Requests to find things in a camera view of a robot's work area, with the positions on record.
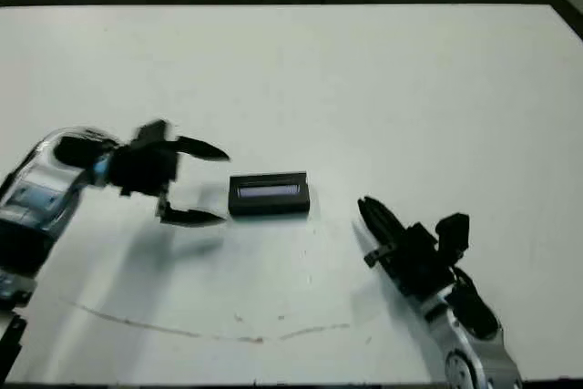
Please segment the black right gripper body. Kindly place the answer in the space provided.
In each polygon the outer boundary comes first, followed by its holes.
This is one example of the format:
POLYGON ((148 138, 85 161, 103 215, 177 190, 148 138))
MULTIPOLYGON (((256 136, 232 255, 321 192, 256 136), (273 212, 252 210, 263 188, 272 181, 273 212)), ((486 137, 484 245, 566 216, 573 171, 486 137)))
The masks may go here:
POLYGON ((436 238, 420 223, 405 228, 397 249, 378 248, 364 256, 369 267, 379 263, 404 297, 426 300, 455 282, 450 268, 441 261, 436 238))

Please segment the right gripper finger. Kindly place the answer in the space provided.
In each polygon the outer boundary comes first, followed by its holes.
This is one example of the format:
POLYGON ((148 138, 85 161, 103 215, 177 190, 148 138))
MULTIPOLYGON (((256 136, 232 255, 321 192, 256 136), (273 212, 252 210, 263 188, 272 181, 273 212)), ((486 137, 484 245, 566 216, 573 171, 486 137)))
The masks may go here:
POLYGON ((363 198, 363 221, 381 245, 398 245, 405 234, 405 226, 379 200, 363 198))
POLYGON ((357 201, 358 209, 367 229, 377 242, 389 251, 397 249, 397 218, 379 200, 363 197, 357 201))

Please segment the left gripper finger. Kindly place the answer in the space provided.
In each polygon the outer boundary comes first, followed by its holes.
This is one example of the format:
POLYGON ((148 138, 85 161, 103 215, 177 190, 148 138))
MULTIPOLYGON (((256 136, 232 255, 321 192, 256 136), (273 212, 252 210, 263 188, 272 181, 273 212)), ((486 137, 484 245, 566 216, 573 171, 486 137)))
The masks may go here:
POLYGON ((174 226, 196 228, 218 225, 223 223, 225 219, 203 210, 175 210, 169 208, 160 213, 160 221, 174 226))
POLYGON ((223 150, 202 140, 179 136, 175 140, 175 150, 196 159, 207 161, 229 161, 229 155, 223 150))

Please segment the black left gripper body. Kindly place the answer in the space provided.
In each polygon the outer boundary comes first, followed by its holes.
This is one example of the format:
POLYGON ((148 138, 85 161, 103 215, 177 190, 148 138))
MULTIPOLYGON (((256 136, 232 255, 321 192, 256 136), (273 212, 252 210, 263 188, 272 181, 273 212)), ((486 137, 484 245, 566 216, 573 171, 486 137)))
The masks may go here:
POLYGON ((137 192, 157 198, 156 215, 167 220, 171 212, 169 183, 177 177, 178 154, 174 141, 134 139, 113 152, 107 182, 120 188, 121 196, 137 192))

